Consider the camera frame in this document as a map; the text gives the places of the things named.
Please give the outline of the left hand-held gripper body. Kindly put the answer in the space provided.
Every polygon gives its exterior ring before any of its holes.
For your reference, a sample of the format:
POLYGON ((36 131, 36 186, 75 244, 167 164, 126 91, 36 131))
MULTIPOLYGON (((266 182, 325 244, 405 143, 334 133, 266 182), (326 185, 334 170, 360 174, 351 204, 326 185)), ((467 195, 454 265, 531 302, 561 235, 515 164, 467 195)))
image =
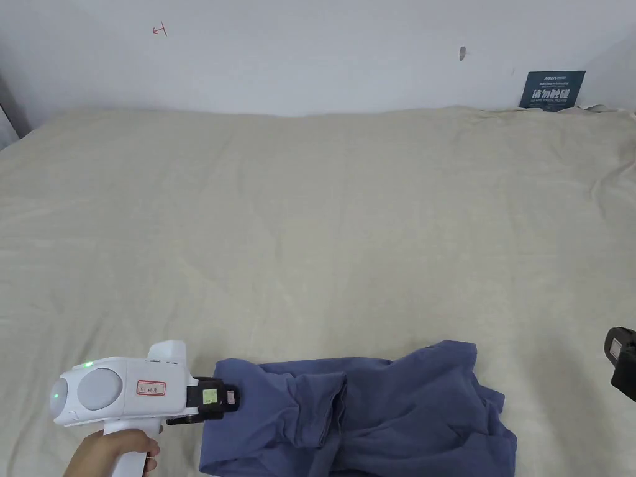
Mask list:
MULTIPOLYGON (((137 429, 157 440, 163 425, 190 424, 196 408, 186 407, 186 344, 168 340, 152 345, 142 358, 106 357, 60 375, 50 393, 54 421, 64 427, 102 424, 103 434, 137 429)), ((144 457, 128 453, 110 476, 143 476, 144 457)))

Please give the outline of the person's left hand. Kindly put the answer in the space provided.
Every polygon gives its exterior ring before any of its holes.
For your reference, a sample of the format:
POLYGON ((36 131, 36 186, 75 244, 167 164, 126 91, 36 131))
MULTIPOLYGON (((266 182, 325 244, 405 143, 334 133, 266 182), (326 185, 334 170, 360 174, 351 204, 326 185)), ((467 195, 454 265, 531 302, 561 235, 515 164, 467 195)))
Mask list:
POLYGON ((133 452, 141 453, 145 458, 143 476, 157 467, 159 444, 143 431, 128 429, 106 435, 102 431, 91 433, 74 452, 63 476, 110 476, 118 459, 133 452))

